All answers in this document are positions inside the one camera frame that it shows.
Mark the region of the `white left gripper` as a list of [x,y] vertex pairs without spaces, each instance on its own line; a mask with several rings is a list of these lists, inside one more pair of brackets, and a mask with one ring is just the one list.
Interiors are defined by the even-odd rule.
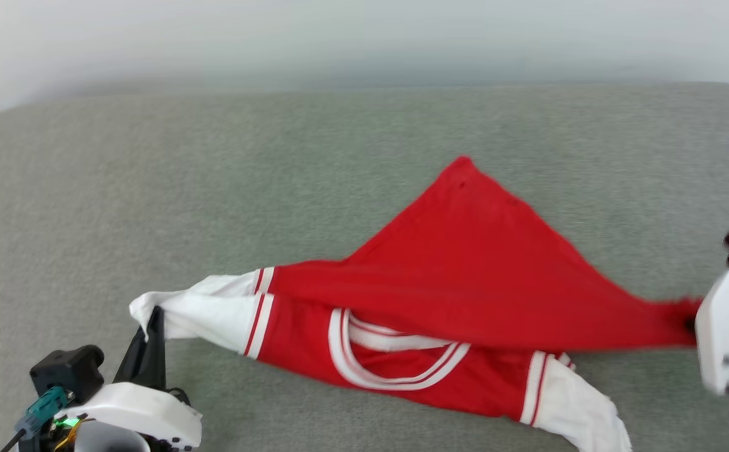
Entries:
[[164,311],[155,306],[147,322],[147,338],[138,327],[115,373],[114,384],[106,384],[84,404],[61,409],[56,417],[94,419],[175,446],[201,446],[202,414],[164,391],[164,327]]

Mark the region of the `red shirt with white sleeves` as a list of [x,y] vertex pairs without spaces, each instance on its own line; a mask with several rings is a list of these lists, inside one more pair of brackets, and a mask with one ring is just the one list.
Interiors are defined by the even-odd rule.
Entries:
[[600,274],[467,157],[347,258],[209,276],[129,306],[341,388],[507,417],[579,452],[632,452],[615,404],[569,352],[694,347],[700,298],[654,301]]

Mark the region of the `grey fabric sofa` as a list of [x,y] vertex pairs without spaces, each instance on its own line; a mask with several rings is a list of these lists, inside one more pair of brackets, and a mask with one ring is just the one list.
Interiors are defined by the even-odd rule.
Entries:
[[0,113],[0,449],[29,369],[130,301],[210,274],[345,257],[454,158],[616,283],[702,294],[729,230],[729,85],[95,97]]

